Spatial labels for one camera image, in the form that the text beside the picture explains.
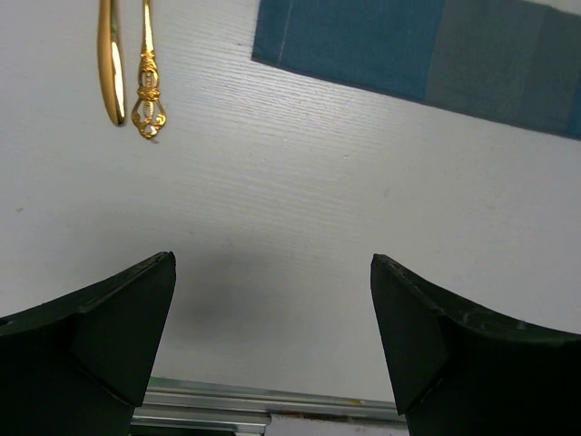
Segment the gold fork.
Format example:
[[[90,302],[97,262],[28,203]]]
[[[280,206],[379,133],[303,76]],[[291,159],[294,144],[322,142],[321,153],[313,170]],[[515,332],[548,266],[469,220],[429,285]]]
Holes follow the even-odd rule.
[[[166,125],[167,113],[161,102],[150,0],[142,0],[142,11],[143,31],[138,65],[137,100],[131,112],[131,119],[140,136],[152,140]]]

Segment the blue beige cloth placemat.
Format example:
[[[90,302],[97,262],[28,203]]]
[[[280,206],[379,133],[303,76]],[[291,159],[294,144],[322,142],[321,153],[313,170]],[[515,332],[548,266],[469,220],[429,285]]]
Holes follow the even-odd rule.
[[[578,139],[580,18],[529,1],[263,1],[252,59]]]

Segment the gold knife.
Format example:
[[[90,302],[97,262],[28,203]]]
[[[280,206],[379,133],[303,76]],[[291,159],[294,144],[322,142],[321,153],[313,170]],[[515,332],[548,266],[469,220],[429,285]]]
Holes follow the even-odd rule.
[[[118,2],[100,0],[97,63],[105,111],[115,126],[126,123],[123,45]]]

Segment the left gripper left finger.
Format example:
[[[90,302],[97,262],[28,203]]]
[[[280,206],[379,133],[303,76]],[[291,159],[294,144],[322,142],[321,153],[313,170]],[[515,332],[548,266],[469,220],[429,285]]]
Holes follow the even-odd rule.
[[[176,283],[161,252],[1,320],[4,435],[126,435],[142,406]]]

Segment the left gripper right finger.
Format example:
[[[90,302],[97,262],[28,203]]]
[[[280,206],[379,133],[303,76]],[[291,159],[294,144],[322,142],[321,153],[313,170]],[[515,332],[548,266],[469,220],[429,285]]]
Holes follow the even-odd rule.
[[[383,254],[370,289],[412,435],[577,435],[580,338],[494,312]]]

